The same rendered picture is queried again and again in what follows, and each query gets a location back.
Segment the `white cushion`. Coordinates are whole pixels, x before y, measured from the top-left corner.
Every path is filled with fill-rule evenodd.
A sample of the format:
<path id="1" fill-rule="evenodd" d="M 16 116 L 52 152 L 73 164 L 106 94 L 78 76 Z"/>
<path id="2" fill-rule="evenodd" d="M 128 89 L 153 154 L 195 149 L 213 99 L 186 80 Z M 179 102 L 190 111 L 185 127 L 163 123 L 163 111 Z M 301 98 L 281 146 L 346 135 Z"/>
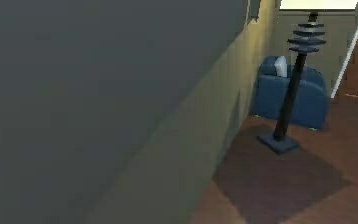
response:
<path id="1" fill-rule="evenodd" d="M 288 66 L 287 66 L 287 60 L 285 56 L 279 56 L 275 62 L 274 66 L 276 69 L 276 75 L 279 77 L 287 78 L 288 77 Z"/>

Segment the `bright window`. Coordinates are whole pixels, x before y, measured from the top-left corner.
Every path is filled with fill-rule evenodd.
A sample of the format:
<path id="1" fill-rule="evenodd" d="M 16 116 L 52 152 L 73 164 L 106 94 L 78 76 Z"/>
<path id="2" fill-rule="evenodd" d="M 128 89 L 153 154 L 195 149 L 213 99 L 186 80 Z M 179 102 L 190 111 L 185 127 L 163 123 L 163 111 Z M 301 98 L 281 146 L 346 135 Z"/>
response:
<path id="1" fill-rule="evenodd" d="M 281 0 L 281 10 L 354 10 L 358 0 Z"/>

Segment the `black tiered floor lamp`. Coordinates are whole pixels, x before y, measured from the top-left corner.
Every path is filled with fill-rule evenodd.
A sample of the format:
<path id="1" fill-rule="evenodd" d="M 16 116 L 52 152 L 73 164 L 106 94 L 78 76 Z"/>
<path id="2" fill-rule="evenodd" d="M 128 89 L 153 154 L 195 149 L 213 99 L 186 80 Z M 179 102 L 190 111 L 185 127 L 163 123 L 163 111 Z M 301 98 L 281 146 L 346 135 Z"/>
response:
<path id="1" fill-rule="evenodd" d="M 320 31 L 323 24 L 319 23 L 317 18 L 318 12 L 311 11 L 308 21 L 306 23 L 299 23 L 298 29 L 293 31 L 296 37 L 288 40 L 290 44 L 293 44 L 293 47 L 290 47 L 289 50 L 297 52 L 298 55 L 280 109 L 279 118 L 273 133 L 257 136 L 260 142 L 268 146 L 276 154 L 283 154 L 299 146 L 299 143 L 295 139 L 288 137 L 286 133 L 307 55 L 318 52 L 317 46 L 326 43 L 325 40 L 319 39 L 319 36 L 323 36 L 325 32 Z"/>

